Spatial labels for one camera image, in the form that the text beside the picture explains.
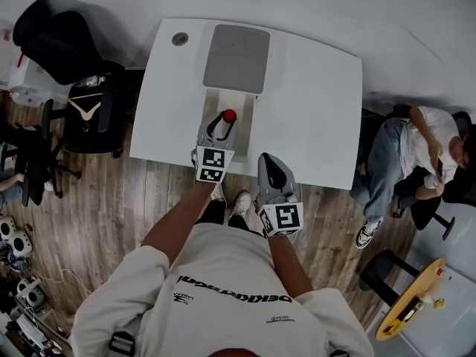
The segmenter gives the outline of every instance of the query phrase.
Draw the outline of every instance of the red button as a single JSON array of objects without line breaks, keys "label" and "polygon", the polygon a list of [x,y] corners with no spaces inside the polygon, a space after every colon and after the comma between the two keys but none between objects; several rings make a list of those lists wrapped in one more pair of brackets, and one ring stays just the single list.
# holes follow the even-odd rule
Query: red button
[{"label": "red button", "polygon": [[223,113],[223,120],[226,123],[231,123],[235,121],[236,119],[237,119],[237,114],[233,110],[225,110],[225,112]]}]

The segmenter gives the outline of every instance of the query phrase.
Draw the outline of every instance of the floor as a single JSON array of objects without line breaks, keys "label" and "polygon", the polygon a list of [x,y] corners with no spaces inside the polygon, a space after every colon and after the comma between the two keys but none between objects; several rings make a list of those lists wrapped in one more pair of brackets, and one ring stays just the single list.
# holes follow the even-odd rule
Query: floor
[{"label": "floor", "polygon": [[[39,122],[41,109],[17,106],[8,100],[1,107],[10,123]],[[59,134],[62,123],[57,122],[53,130]],[[5,210],[18,226],[28,223],[33,227],[32,266],[42,276],[61,280],[60,270],[69,268],[88,289],[96,289],[193,184],[192,168],[129,158],[131,133],[132,123],[128,123],[119,159],[110,154],[64,152],[63,164],[80,170],[83,177],[59,176],[62,199],[47,193],[40,206],[7,204]],[[226,176],[224,190],[229,202],[242,189],[255,195],[256,179]],[[302,192],[305,228],[293,243],[296,254],[313,286],[340,289],[367,326],[382,302],[372,292],[359,289],[356,271],[385,248],[405,258],[416,230],[409,213],[401,219],[386,219],[371,244],[359,251],[353,239],[364,220],[362,207],[349,193],[309,185],[303,185]],[[254,213],[249,217],[249,225],[260,225]],[[389,282],[395,279],[393,271]],[[62,283],[45,281],[42,288],[55,309],[48,322],[70,329],[72,316],[87,291],[69,273]]]}]

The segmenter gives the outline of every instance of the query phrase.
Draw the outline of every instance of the white table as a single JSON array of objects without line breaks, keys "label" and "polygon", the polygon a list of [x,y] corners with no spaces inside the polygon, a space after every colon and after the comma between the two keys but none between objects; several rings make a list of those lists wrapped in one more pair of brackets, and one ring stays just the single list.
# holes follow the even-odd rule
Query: white table
[{"label": "white table", "polygon": [[[147,64],[132,132],[130,156],[192,166],[190,151],[204,112],[202,84],[218,24],[206,19],[164,19]],[[247,157],[229,173],[257,175],[268,152],[285,162],[297,182],[350,189],[361,119],[361,60],[310,39],[278,30],[270,37],[263,93],[254,103]],[[189,39],[175,46],[172,37]]]}]

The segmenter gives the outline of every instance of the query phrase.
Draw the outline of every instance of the white t-shirt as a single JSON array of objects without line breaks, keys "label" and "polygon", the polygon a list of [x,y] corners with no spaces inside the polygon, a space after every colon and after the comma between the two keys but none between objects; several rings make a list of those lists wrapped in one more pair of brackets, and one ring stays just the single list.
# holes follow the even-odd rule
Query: white t-shirt
[{"label": "white t-shirt", "polygon": [[263,357],[327,357],[334,348],[373,356],[338,290],[290,298],[266,239],[210,223],[193,228],[170,270],[167,256],[152,247],[126,255],[78,309],[74,355],[105,356],[112,333],[131,322],[136,355],[144,357],[202,357],[228,348]]},{"label": "white t-shirt", "polygon": [[[443,155],[440,156],[443,163],[443,179],[445,183],[450,182],[458,167],[449,154],[449,142],[455,136],[459,136],[456,122],[446,111],[430,107],[418,107],[418,109],[423,114],[426,125],[434,137],[443,146]],[[416,166],[420,166],[430,173],[425,177],[425,186],[428,189],[437,187],[438,180],[431,166],[428,143],[411,121],[403,128],[400,135],[400,162],[404,178],[409,176]]]}]

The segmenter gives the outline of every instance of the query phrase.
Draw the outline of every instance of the black stool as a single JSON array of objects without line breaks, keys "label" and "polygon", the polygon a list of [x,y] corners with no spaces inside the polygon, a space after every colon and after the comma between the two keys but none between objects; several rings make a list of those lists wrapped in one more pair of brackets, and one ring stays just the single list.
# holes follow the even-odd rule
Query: black stool
[{"label": "black stool", "polygon": [[385,278],[392,271],[393,265],[397,265],[414,277],[419,275],[416,268],[398,258],[392,251],[384,250],[373,257],[364,267],[358,282],[362,291],[373,290],[389,306],[392,306],[400,297],[385,283]]}]

